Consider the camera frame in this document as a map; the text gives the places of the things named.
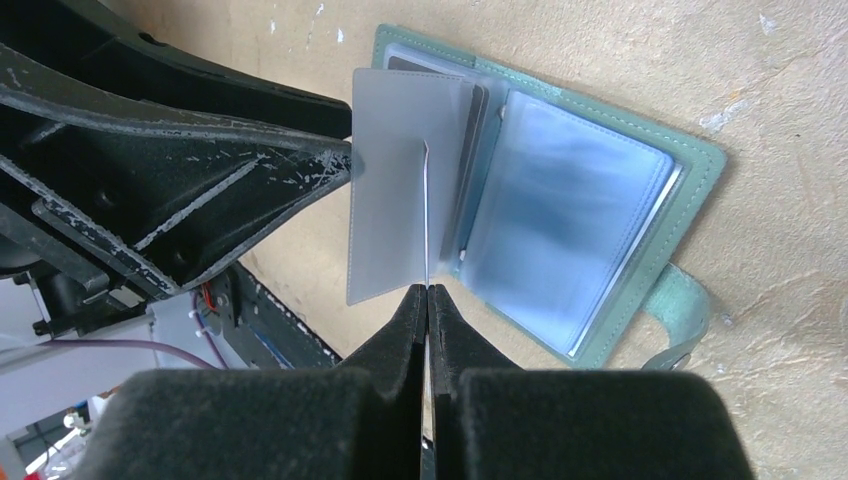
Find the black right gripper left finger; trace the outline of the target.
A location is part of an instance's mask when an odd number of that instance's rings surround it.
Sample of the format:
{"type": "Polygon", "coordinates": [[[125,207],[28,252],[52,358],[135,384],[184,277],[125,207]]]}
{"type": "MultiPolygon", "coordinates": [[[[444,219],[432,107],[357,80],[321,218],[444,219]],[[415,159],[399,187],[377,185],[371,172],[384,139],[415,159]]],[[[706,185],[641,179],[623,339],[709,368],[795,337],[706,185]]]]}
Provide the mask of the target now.
{"type": "Polygon", "coordinates": [[[416,479],[427,290],[331,368],[149,370],[107,407],[78,479],[416,479]]]}

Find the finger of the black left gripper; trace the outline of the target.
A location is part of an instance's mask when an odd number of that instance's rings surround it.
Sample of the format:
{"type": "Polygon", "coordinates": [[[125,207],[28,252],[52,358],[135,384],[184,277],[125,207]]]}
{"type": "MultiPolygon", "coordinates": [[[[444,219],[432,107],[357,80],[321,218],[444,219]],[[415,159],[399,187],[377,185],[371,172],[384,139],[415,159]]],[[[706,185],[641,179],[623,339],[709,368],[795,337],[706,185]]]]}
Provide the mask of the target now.
{"type": "Polygon", "coordinates": [[[1,42],[83,83],[133,100],[345,139],[350,106],[157,41],[98,1],[4,1],[1,42]]]}

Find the teal card holder wallet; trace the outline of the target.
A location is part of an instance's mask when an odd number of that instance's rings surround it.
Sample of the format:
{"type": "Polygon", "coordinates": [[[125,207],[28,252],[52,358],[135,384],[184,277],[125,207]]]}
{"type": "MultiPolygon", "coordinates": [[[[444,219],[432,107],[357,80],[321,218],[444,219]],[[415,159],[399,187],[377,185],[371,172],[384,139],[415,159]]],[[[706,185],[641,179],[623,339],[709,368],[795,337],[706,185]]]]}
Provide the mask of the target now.
{"type": "Polygon", "coordinates": [[[704,287],[671,263],[727,163],[717,146],[404,27],[353,76],[346,300],[450,275],[549,352],[602,367],[644,311],[682,367],[704,287]]]}

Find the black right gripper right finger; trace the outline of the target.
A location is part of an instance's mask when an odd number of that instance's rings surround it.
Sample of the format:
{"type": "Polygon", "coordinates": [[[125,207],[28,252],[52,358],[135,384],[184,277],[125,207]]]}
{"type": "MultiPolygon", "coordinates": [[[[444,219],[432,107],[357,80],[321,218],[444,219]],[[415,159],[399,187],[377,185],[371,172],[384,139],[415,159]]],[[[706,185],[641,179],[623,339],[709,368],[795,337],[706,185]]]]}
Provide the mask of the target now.
{"type": "Polygon", "coordinates": [[[729,413],[689,373],[525,370],[427,291],[440,479],[749,479],[729,413]]]}

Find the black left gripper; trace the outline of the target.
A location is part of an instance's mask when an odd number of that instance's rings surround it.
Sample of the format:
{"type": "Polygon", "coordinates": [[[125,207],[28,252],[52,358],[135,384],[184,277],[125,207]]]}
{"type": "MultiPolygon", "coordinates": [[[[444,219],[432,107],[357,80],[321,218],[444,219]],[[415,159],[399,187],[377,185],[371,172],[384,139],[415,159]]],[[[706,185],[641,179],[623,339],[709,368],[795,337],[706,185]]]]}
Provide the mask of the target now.
{"type": "Polygon", "coordinates": [[[216,276],[350,177],[348,129],[113,93],[1,50],[1,272],[39,338],[88,334],[216,276]]]}

